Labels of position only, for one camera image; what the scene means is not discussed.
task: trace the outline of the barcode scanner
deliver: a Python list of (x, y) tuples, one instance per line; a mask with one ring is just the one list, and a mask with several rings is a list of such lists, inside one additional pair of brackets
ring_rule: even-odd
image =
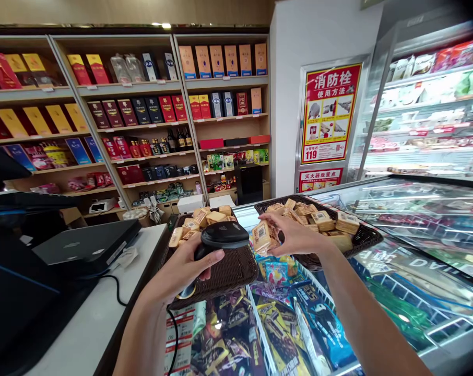
[[(234, 249), (249, 243), (249, 233), (237, 222), (218, 222), (202, 231), (202, 243), (195, 250), (195, 261), (218, 249)], [(181, 291), (178, 299), (187, 299), (195, 292), (195, 281)]]

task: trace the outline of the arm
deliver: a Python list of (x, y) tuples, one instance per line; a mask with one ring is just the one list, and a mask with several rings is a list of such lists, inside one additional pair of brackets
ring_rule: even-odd
[(127, 321), (113, 376), (163, 375), (167, 305), (195, 278), (209, 279), (210, 267), (224, 257), (218, 250), (194, 261), (200, 243), (200, 234), (191, 237), (142, 290)]
[(285, 235), (283, 245), (270, 251), (274, 256), (309, 253), (318, 256), (346, 338), (366, 374), (431, 375), (328, 237), (273, 213), (259, 218), (273, 222)]

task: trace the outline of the poster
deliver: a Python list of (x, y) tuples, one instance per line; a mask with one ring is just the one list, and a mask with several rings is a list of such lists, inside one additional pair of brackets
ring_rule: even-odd
[(301, 164), (343, 160), (362, 63), (306, 74)]
[(316, 191), (341, 184), (342, 168), (306, 171), (299, 174), (299, 192)]

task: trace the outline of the white countertop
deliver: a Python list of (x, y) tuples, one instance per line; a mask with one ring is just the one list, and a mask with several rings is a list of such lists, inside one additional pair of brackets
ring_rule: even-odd
[[(111, 275), (120, 280), (120, 298), (127, 303), (167, 225), (142, 229), (128, 246), (139, 256)], [(125, 307), (116, 300), (116, 282), (103, 278), (28, 376), (88, 376), (101, 360)]]

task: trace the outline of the ice cream freezer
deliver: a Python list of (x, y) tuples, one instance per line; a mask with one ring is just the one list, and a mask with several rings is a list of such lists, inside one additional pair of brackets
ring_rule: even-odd
[[(353, 213), (383, 235), (381, 243), (352, 257), (351, 266), (427, 367), (457, 375), (473, 368), (473, 206), (459, 203), (473, 203), (473, 183), (428, 179), (364, 180), (309, 198)], [(259, 223), (254, 205), (234, 213), (252, 242)], [(198, 312), (184, 351), (191, 352), (185, 354), (190, 361), (184, 358), (174, 369), (200, 375), (363, 374), (323, 272), (288, 256), (256, 255), (256, 261), (255, 282), (187, 309), (188, 315)]]

